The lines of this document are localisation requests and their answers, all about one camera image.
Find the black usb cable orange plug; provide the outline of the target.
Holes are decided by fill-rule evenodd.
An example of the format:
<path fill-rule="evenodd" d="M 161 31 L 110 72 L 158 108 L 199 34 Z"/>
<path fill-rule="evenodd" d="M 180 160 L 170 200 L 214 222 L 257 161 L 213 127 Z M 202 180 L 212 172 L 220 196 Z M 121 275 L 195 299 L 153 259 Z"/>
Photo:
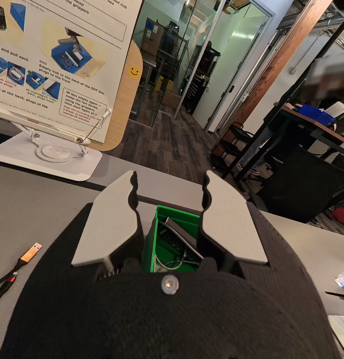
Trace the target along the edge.
<path fill-rule="evenodd" d="M 21 267 L 25 266 L 31 261 L 31 259 L 37 254 L 37 252 L 42 248 L 42 245 L 35 243 L 30 249 L 28 249 L 18 260 L 16 265 L 11 271 L 9 271 L 5 276 L 0 279 L 0 284 L 5 281 L 7 278 L 13 275 L 14 272 L 17 272 Z"/>

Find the black rolling cart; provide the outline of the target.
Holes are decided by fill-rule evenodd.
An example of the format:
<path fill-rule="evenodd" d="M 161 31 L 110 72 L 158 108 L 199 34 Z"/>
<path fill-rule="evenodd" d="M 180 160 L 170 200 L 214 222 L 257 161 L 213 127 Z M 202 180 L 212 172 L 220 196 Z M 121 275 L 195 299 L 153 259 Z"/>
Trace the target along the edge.
<path fill-rule="evenodd" d="M 209 159 L 210 161 L 212 169 L 216 169 L 218 171 L 227 170 L 228 166 L 225 162 L 225 158 L 228 155 L 237 157 L 241 153 L 241 150 L 237 146 L 238 142 L 243 142 L 244 144 L 248 144 L 251 141 L 254 134 L 245 131 L 243 127 L 244 127 L 243 124 L 239 122 L 233 122 L 229 126 L 227 133 L 222 137 L 222 139 L 220 139 L 220 141 L 216 146 L 216 149 L 218 147 L 221 147 L 223 149 L 224 156 L 215 154 L 216 149 L 213 149 L 210 155 L 207 157 L 207 159 Z M 225 139 L 228 132 L 234 135 L 234 138 L 231 141 Z"/>

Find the black usb hub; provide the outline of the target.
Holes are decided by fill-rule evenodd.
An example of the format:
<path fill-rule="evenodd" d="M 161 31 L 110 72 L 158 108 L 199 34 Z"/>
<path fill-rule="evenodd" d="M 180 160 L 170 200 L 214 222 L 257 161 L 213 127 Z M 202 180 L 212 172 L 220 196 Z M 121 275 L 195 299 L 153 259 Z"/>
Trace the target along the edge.
<path fill-rule="evenodd" d="M 172 246 L 185 259 L 192 262 L 200 262 L 202 257 L 197 253 L 197 241 L 176 220 L 167 217 L 158 222 L 157 235 L 167 244 Z"/>

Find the black tool cabinet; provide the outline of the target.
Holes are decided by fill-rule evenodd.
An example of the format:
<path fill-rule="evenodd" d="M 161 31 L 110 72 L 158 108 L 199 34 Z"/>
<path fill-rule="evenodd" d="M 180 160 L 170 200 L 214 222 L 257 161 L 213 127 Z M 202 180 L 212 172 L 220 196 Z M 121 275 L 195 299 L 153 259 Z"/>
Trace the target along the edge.
<path fill-rule="evenodd" d="M 197 108 L 197 105 L 210 81 L 211 74 L 218 62 L 219 57 L 221 56 L 221 53 L 212 47 L 212 42 L 208 41 L 201 60 L 197 64 L 197 59 L 201 49 L 202 45 L 196 46 L 192 58 L 188 64 L 188 68 L 183 78 L 182 84 L 179 88 L 179 93 L 182 95 L 185 87 L 189 84 L 182 105 L 184 106 L 186 112 L 190 115 L 192 115 Z M 196 64 L 197 68 L 194 75 L 192 76 L 191 73 Z"/>

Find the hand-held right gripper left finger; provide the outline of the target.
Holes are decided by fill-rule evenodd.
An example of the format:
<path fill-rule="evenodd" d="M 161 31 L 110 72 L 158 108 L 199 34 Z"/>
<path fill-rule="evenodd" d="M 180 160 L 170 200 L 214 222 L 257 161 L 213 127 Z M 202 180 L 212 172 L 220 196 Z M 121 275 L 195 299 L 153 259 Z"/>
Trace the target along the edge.
<path fill-rule="evenodd" d="M 126 266 L 141 268 L 143 227 L 138 213 L 138 178 L 129 170 L 94 200 L 71 261 L 72 267 L 102 265 L 109 273 Z"/>

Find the cardboard box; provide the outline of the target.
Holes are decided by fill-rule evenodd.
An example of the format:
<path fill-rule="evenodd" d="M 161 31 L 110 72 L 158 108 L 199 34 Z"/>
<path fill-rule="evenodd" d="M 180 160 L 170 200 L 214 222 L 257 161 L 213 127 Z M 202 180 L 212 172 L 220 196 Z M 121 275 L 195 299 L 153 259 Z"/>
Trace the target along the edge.
<path fill-rule="evenodd" d="M 148 54 L 157 56 L 164 30 L 163 25 L 147 18 L 140 49 Z"/>

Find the wooden post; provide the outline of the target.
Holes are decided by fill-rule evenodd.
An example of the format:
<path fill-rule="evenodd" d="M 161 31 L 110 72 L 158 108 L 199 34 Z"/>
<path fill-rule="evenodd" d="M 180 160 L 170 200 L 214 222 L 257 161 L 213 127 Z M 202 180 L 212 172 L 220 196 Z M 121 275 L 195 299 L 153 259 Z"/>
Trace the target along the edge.
<path fill-rule="evenodd" d="M 220 133 L 220 138 L 227 133 L 228 126 L 232 122 L 236 121 L 241 124 L 246 122 L 331 3 L 332 0 L 311 0 L 306 4 L 250 95 L 236 113 L 228 118 Z"/>

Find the green plastic bin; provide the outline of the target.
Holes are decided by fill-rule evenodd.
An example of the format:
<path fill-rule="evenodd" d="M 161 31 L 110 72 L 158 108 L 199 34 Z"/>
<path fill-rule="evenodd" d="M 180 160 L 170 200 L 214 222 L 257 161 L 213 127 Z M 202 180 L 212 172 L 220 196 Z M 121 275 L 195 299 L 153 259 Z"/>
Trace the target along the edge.
<path fill-rule="evenodd" d="M 142 268 L 144 272 L 161 273 L 167 270 L 181 272 L 196 272 L 201 261 L 192 262 L 185 259 L 172 246 L 157 235 L 158 222 L 170 217 L 176 220 L 189 234 L 197 238 L 200 217 L 195 214 L 158 205 L 149 231 L 145 239 L 142 253 Z"/>

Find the blue storage bin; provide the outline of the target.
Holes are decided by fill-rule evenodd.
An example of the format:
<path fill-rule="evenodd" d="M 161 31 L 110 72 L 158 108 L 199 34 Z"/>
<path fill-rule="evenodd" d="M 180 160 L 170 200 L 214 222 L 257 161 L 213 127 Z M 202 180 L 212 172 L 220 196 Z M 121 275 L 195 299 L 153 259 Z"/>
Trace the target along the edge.
<path fill-rule="evenodd" d="M 322 111 L 309 105 L 301 106 L 298 113 L 312 120 L 315 120 L 324 126 L 328 126 L 335 121 L 335 118 L 326 113 L 325 111 Z"/>

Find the metal stand bracket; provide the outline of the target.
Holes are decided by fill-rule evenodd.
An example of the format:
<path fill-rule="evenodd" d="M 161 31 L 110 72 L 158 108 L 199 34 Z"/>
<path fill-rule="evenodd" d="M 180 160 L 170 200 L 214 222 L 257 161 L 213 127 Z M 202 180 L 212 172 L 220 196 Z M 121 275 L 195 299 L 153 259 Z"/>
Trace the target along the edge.
<path fill-rule="evenodd" d="M 31 128 L 28 127 L 26 125 L 21 125 L 19 123 L 15 123 L 13 122 L 13 125 L 16 126 L 17 128 L 19 128 L 21 131 L 25 132 L 27 135 L 29 135 L 32 138 L 32 141 L 34 142 L 35 140 L 37 140 L 38 138 L 40 138 L 40 132 L 42 133 L 46 133 L 49 134 L 51 136 L 55 136 L 58 138 L 61 138 L 63 140 L 67 140 L 73 143 L 77 143 L 76 140 L 77 138 L 79 138 L 79 135 L 73 134 L 71 132 L 65 131 L 65 130 L 59 130 L 55 127 L 52 128 L 46 128 L 44 126 L 40 126 L 38 125 L 38 128 Z M 90 144 L 90 140 L 86 139 L 85 142 L 83 144 L 78 144 L 81 148 L 81 151 L 83 153 L 83 157 L 85 155 L 89 154 L 89 150 L 87 149 L 87 147 L 85 145 L 89 145 Z"/>

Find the wooden top desk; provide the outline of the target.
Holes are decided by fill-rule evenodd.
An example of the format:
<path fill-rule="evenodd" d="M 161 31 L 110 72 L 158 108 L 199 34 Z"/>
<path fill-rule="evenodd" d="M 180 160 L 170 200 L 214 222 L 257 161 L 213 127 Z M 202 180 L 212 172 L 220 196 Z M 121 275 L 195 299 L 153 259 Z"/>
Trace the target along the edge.
<path fill-rule="evenodd" d="M 282 145 L 288 148 L 295 148 L 301 145 L 305 150 L 313 145 L 315 141 L 322 142 L 328 146 L 322 154 L 317 154 L 321 159 L 326 160 L 333 153 L 341 153 L 344 156 L 344 137 L 336 133 L 330 127 L 313 119 L 312 112 L 317 109 L 310 106 L 303 106 L 298 112 L 289 109 L 285 105 L 269 123 L 270 127 L 275 125 L 276 131 L 281 131 Z"/>

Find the black usb cable red plug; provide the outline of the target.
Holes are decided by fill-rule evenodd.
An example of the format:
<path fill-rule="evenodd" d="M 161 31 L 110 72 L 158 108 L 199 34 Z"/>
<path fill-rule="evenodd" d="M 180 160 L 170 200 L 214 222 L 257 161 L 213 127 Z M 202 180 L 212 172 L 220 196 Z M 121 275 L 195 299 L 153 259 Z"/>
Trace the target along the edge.
<path fill-rule="evenodd" d="M 15 271 L 2 282 L 2 285 L 0 286 L 0 299 L 10 290 L 10 288 L 16 281 L 17 276 L 18 272 Z"/>

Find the yellow floor sign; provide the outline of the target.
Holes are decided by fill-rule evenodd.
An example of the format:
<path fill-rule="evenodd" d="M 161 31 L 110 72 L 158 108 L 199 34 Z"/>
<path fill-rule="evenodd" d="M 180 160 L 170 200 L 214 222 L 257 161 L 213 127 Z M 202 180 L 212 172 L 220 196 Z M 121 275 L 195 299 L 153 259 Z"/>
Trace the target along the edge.
<path fill-rule="evenodd" d="M 161 90 L 164 89 L 172 90 L 173 86 L 174 86 L 174 81 L 170 79 L 166 79 L 163 76 L 159 76 L 156 81 L 156 85 L 154 87 L 154 92 L 160 92 Z"/>

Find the black mesh office chair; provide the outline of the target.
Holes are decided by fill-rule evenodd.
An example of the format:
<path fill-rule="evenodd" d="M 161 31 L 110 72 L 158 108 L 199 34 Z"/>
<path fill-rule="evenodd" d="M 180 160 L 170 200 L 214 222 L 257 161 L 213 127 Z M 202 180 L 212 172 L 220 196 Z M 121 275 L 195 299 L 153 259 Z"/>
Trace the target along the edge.
<path fill-rule="evenodd" d="M 315 219 L 344 185 L 340 169 L 297 146 L 256 193 L 255 204 L 301 223 Z"/>

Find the printed instruction sheet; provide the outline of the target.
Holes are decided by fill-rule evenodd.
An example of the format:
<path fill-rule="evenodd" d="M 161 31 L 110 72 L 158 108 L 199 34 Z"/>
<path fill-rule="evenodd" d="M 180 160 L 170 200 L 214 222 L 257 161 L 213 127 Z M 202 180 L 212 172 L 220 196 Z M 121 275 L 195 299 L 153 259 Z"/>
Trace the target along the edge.
<path fill-rule="evenodd" d="M 0 1 L 0 119 L 104 143 L 144 1 Z"/>

